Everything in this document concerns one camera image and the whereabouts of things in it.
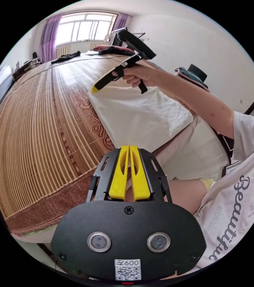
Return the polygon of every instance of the ceiling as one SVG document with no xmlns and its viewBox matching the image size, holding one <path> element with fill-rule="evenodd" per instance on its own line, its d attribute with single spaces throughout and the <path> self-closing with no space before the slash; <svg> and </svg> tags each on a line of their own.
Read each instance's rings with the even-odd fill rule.
<svg viewBox="0 0 254 287">
<path fill-rule="evenodd" d="M 81 0 L 58 12 L 69 12 L 80 9 L 105 9 L 120 11 L 130 15 L 161 14 L 176 16 L 189 8 L 173 0 Z"/>
<path fill-rule="evenodd" d="M 53 14 L 86 9 L 118 11 L 128 13 L 132 16 L 156 14 L 187 19 L 223 37 L 229 38 L 229 40 L 233 40 L 232 36 L 215 21 L 201 12 L 174 0 L 81 0 Z"/>
</svg>

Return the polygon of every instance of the finger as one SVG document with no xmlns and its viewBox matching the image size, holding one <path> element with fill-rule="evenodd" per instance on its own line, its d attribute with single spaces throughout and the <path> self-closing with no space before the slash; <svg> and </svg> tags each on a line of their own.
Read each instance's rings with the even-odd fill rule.
<svg viewBox="0 0 254 287">
<path fill-rule="evenodd" d="M 140 79 L 138 79 L 137 77 L 135 77 L 135 78 L 133 78 L 133 79 L 131 79 L 131 80 L 127 80 L 126 82 L 127 82 L 127 84 L 129 84 L 129 85 L 133 85 L 133 84 L 137 83 L 138 81 L 140 81 Z"/>
<path fill-rule="evenodd" d="M 132 80 L 133 78 L 135 78 L 134 75 L 128 75 L 128 76 L 123 76 L 123 80 Z"/>
<path fill-rule="evenodd" d="M 132 84 L 132 88 L 138 87 L 140 84 L 141 80 L 135 82 L 134 84 Z"/>
<path fill-rule="evenodd" d="M 138 72 L 138 69 L 140 69 L 141 67 L 143 67 L 142 65 L 139 64 L 135 64 L 133 67 L 131 68 L 125 68 L 124 71 L 124 75 L 128 76 L 128 75 L 136 75 Z"/>
</svg>

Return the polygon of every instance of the window frame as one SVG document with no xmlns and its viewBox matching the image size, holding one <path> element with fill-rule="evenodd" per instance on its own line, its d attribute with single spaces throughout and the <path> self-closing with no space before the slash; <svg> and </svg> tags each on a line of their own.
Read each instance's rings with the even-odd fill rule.
<svg viewBox="0 0 254 287">
<path fill-rule="evenodd" d="M 83 20 L 73 20 L 73 21 L 68 21 L 68 22 L 64 22 L 64 23 L 59 23 L 59 26 L 60 25 L 63 25 L 63 24 L 70 24 L 70 23 L 73 23 L 73 28 L 72 28 L 72 31 L 71 31 L 71 36 L 70 36 L 70 41 L 69 42 L 64 42 L 64 43 L 60 43 L 60 44 L 56 44 L 57 47 L 59 46 L 63 46 L 63 45 L 67 45 L 67 44 L 70 44 L 70 43 L 80 43 L 80 42 L 91 42 L 91 41 L 96 41 L 96 42 L 104 42 L 104 40 L 95 40 L 95 39 L 90 39 L 90 41 L 85 41 L 85 40 L 77 40 L 78 39 L 78 34 L 79 34 L 79 28 L 80 28 L 80 25 L 81 25 L 81 22 L 98 22 L 97 24 L 97 27 L 96 27 L 96 30 L 95 30 L 95 33 L 94 33 L 94 37 L 96 36 L 96 32 L 97 32 L 97 28 L 98 28 L 98 25 L 99 25 L 99 22 L 102 21 L 102 22 L 109 22 L 109 27 L 108 27 L 108 33 L 110 33 L 112 31 L 112 28 L 116 22 L 116 19 L 118 17 L 118 14 L 116 13 L 109 13 L 109 12 L 96 12 L 96 11 L 85 11 L 85 12 L 75 12 L 75 13 L 70 13 L 70 14 L 65 14 L 62 16 L 62 18 L 68 18 L 68 17 L 72 17 L 72 16 L 77 16 L 77 15 L 84 15 L 84 19 Z M 93 19 L 93 20 L 87 20 L 87 16 L 88 15 L 103 15 L 103 16 L 112 16 L 112 19 L 111 21 L 106 21 L 106 20 L 96 20 L 96 19 Z M 76 41 L 72 41 L 72 36 L 73 36 L 73 31 L 74 31 L 74 27 L 75 27 L 75 23 L 79 22 L 79 26 L 78 26 L 78 30 L 77 30 L 77 35 L 76 35 Z"/>
</svg>

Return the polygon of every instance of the bamboo mat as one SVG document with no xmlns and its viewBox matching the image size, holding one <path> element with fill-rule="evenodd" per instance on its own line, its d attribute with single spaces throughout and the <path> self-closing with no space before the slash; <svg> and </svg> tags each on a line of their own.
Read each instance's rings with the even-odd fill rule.
<svg viewBox="0 0 254 287">
<path fill-rule="evenodd" d="M 9 90 L 0 105 L 0 209 L 11 232 L 50 226 L 86 200 L 95 168 L 114 148 L 87 93 L 125 58 L 44 63 Z"/>
</svg>

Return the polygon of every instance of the person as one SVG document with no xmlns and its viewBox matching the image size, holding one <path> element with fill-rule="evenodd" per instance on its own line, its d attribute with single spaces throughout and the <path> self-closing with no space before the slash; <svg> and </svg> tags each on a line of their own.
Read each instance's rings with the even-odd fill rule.
<svg viewBox="0 0 254 287">
<path fill-rule="evenodd" d="M 162 70 L 136 65 L 124 69 L 123 79 L 134 88 L 141 80 L 147 87 L 158 87 L 188 105 L 218 133 L 234 139 L 233 157 L 241 163 L 231 173 L 217 182 L 194 179 L 169 184 L 173 203 L 194 215 L 206 240 L 206 251 L 190 272 L 204 268 L 230 252 L 254 223 L 254 117 L 233 111 L 211 93 Z"/>
</svg>

